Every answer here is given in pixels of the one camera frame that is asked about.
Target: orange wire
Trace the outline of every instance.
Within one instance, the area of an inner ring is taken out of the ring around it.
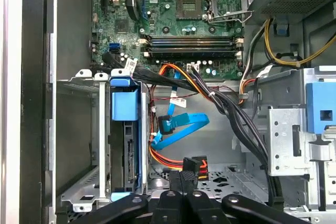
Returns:
[[[246,85],[248,85],[249,83],[251,83],[251,82],[253,82],[253,81],[255,81],[255,80],[256,80],[256,79],[249,79],[249,80],[244,81],[243,85],[241,85],[241,88],[242,88],[242,89],[241,89],[241,94],[244,93],[244,89],[245,89]],[[244,101],[245,101],[245,100],[241,99],[241,100],[239,101],[238,105],[243,104]]]
[[[201,165],[200,168],[205,168],[208,164],[205,162],[204,159],[202,160],[202,162],[203,162],[203,165]]]
[[[164,158],[165,160],[167,160],[167,161],[169,161],[169,162],[173,162],[173,163],[183,163],[183,161],[173,160],[173,159],[169,159],[169,158],[167,158],[167,157],[162,156],[160,153],[154,151],[152,147],[151,147],[151,149],[152,149],[153,152],[155,152],[155,154],[156,154],[157,156],[159,156],[160,158]]]

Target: black cable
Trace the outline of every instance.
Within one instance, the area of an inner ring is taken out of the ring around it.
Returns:
[[[212,99],[222,97],[221,100],[223,103],[223,106],[227,107],[227,116],[230,121],[230,125],[238,137],[238,139],[259,159],[259,161],[264,165],[265,168],[265,174],[267,177],[267,184],[268,184],[268,190],[269,190],[269,204],[273,205],[277,200],[280,200],[282,203],[282,189],[281,189],[281,183],[278,177],[270,177],[267,174],[267,165],[268,165],[268,158],[267,153],[265,152],[265,149],[262,148],[264,145],[264,142],[261,140],[259,133],[256,132],[257,129],[253,122],[247,117],[247,115],[243,112],[243,110],[238,107],[232,100],[230,100],[229,97],[227,97],[224,94],[221,94],[219,91],[216,91],[214,89],[205,87],[205,83],[202,80],[202,78],[199,76],[196,71],[193,71],[193,74],[195,76],[197,84],[200,86],[200,88],[208,94],[209,97]],[[246,130],[244,129],[240,118],[237,115],[237,112],[240,114],[242,119],[246,122],[246,125],[248,125],[249,129],[254,133],[258,143],[259,147],[256,146],[254,141],[249,137]]]
[[[253,84],[253,97],[252,97],[252,108],[253,108],[253,113],[252,113],[252,121],[254,119],[254,117],[257,114],[257,110],[258,110],[258,86],[259,86],[259,78],[256,78],[254,84]]]

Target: yellow wire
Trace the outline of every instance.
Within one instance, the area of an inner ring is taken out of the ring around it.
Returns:
[[[269,43],[269,26],[271,25],[271,19],[269,19],[266,23],[265,26],[265,44],[266,44],[266,48],[267,51],[269,52],[269,54],[271,55],[271,57],[278,63],[280,64],[284,64],[284,65],[292,65],[292,66],[296,66],[298,63],[299,64],[304,64],[306,62],[309,62],[313,59],[315,59],[317,56],[319,56],[321,53],[323,53],[328,47],[331,46],[331,44],[333,44],[336,41],[336,36],[334,36],[328,43],[326,43],[320,50],[318,50],[317,52],[313,53],[311,56],[309,56],[307,59],[304,60],[300,60],[300,61],[283,61],[278,59],[272,52],[271,47],[270,47],[270,43]]]
[[[174,64],[165,64],[164,66],[170,66],[171,68],[174,68],[174,69],[176,69],[176,70],[178,70],[188,81],[189,81],[189,83],[200,93],[200,94],[202,94],[202,96],[204,96],[206,99],[208,99],[208,100],[210,100],[210,98],[207,96],[207,95],[205,95],[202,91],[201,91],[201,89],[197,86],[197,84],[194,82],[194,80],[193,79],[191,79],[190,77],[189,77],[189,75],[188,74],[186,74],[181,68],[179,68],[178,66],[176,66],[176,65],[174,65]]]

